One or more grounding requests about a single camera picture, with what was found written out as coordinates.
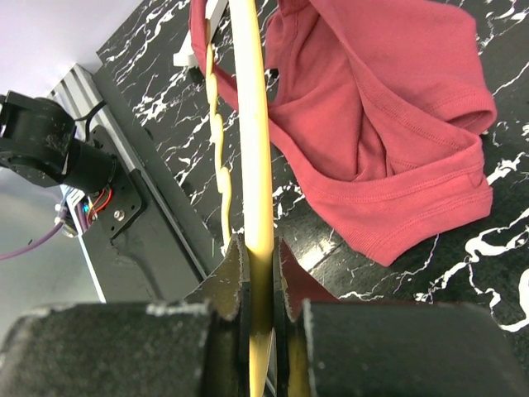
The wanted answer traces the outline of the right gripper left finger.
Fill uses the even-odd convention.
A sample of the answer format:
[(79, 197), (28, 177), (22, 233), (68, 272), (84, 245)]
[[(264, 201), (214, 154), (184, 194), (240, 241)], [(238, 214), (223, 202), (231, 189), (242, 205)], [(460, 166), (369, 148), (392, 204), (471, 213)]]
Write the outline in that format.
[(62, 304), (25, 312), (1, 346), (4, 396), (247, 396), (249, 258), (175, 302)]

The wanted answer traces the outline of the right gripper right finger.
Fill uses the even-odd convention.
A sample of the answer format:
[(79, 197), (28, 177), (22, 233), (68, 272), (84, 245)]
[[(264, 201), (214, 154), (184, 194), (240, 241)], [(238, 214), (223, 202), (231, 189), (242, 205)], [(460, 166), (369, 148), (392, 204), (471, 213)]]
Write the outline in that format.
[(274, 247), (279, 396), (525, 396), (506, 338), (472, 304), (340, 301)]

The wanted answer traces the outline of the dark red tank top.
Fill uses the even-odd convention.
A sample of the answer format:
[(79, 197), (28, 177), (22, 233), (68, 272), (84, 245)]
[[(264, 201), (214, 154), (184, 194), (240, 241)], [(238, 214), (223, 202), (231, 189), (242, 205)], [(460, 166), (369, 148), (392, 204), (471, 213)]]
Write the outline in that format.
[[(497, 115), (476, 23), (436, 1), (281, 1), (260, 29), (270, 150), (350, 247), (391, 265), (419, 242), (486, 218), (482, 134)], [(206, 4), (190, 6), (208, 99), (238, 112), (216, 65)]]

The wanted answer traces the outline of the yellow hanger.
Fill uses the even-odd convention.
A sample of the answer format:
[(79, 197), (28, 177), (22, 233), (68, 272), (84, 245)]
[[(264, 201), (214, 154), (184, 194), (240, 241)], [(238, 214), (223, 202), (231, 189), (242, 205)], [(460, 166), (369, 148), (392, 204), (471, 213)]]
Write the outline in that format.
[(268, 104), (255, 2), (231, 1), (245, 247), (250, 261), (250, 395), (261, 396), (272, 342), (274, 221)]

